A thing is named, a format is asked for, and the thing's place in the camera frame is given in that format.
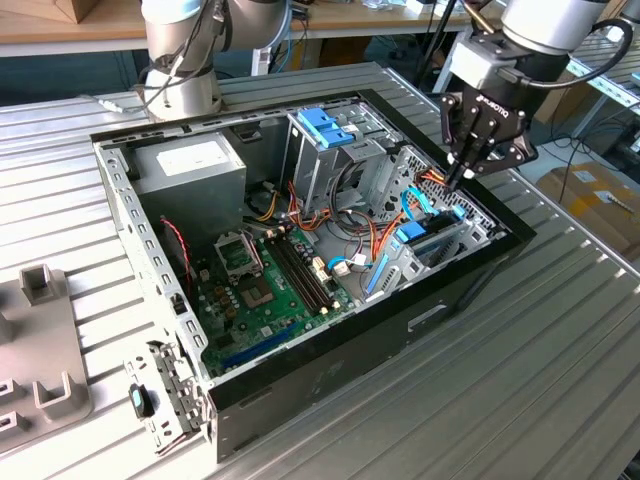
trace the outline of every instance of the table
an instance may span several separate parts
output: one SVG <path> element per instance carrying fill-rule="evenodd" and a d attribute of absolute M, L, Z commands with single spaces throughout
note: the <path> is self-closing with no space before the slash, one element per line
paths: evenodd
<path fill-rule="evenodd" d="M 490 5 L 483 13 L 496 22 L 502 6 Z M 430 19 L 430 12 L 416 15 L 403 7 L 372 11 L 359 0 L 350 4 L 317 0 L 310 7 L 310 15 L 308 40 L 425 33 Z M 439 22 L 439 17 L 434 16 L 431 30 L 435 30 Z M 459 32 L 468 26 L 468 15 L 452 15 L 446 31 Z M 291 39 L 299 39 L 303 34 L 301 23 L 293 21 Z M 144 19 L 138 2 L 132 0 L 101 0 L 79 25 L 0 12 L 0 57 L 146 48 Z M 254 51 L 252 75 L 268 72 L 269 53 L 269 49 Z"/>
<path fill-rule="evenodd" d="M 231 108 L 373 88 L 441 143 L 428 99 L 376 64 L 221 87 Z M 461 316 L 217 471 L 200 437 L 155 457 L 121 363 L 152 323 L 87 138 L 145 122 L 81 99 L 0 109 L 0 281 L 43 261 L 67 272 L 95 403 L 0 457 L 0 478 L 613 479 L 640 448 L 640 276 L 509 171 L 482 181 L 537 236 Z"/>

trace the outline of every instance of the gripper logo text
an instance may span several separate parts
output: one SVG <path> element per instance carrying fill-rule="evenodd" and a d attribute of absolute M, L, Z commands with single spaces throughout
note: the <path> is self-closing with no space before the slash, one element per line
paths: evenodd
<path fill-rule="evenodd" d="M 488 98 L 480 95 L 480 101 L 486 103 L 487 105 L 489 105 L 491 108 L 493 108 L 496 112 L 498 112 L 500 115 L 502 115 L 504 118 L 509 118 L 509 112 L 507 110 L 505 110 L 504 107 L 501 107 L 500 105 L 498 105 L 495 102 L 492 102 L 491 100 L 489 100 Z"/>

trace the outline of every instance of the aluminum table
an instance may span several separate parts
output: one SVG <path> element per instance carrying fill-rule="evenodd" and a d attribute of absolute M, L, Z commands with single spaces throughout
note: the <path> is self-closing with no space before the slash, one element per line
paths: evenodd
<path fill-rule="evenodd" d="M 221 84 L 231 108 L 373 88 L 439 140 L 429 101 L 376 64 Z M 538 235 L 466 312 L 225 464 L 201 437 L 157 458 L 122 367 L 152 322 L 87 137 L 146 121 L 80 99 L 0 109 L 0 280 L 67 272 L 95 403 L 0 456 L 0 478 L 600 480 L 640 448 L 639 276 L 503 172 L 483 183 Z"/>

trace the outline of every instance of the wooden desk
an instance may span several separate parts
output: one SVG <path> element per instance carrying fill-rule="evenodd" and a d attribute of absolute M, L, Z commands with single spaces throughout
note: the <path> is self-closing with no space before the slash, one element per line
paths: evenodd
<path fill-rule="evenodd" d="M 501 7 L 490 6 L 483 12 L 496 21 Z M 423 33 L 429 26 L 429 17 L 429 13 L 416 15 L 404 7 L 376 12 L 359 0 L 350 4 L 317 0 L 311 6 L 308 38 Z M 436 16 L 431 29 L 438 23 Z M 459 31 L 468 24 L 467 15 L 455 15 L 447 31 Z M 294 21 L 291 31 L 292 39 L 300 38 L 301 23 Z M 0 57 L 144 48 L 144 20 L 136 0 L 101 0 L 80 25 L 0 12 Z"/>
<path fill-rule="evenodd" d="M 497 24 L 503 8 L 489 5 L 482 13 Z M 371 10 L 355 0 L 354 3 L 340 4 L 316 0 L 310 6 L 309 38 L 359 37 L 369 35 L 399 35 L 403 33 L 425 33 L 429 27 L 430 12 L 416 15 L 405 7 L 396 6 L 393 10 Z M 460 31 L 469 25 L 469 16 L 452 15 L 446 31 Z M 434 16 L 431 31 L 440 24 L 440 17 Z M 300 22 L 293 21 L 291 31 L 300 37 L 303 32 Z"/>

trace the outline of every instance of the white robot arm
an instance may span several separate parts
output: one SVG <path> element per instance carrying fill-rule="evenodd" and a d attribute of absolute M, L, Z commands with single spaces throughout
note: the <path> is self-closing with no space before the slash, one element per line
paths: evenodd
<path fill-rule="evenodd" d="M 222 100 L 212 54 L 277 45 L 289 0 L 143 0 L 149 56 L 145 106 L 161 120 L 215 113 Z"/>

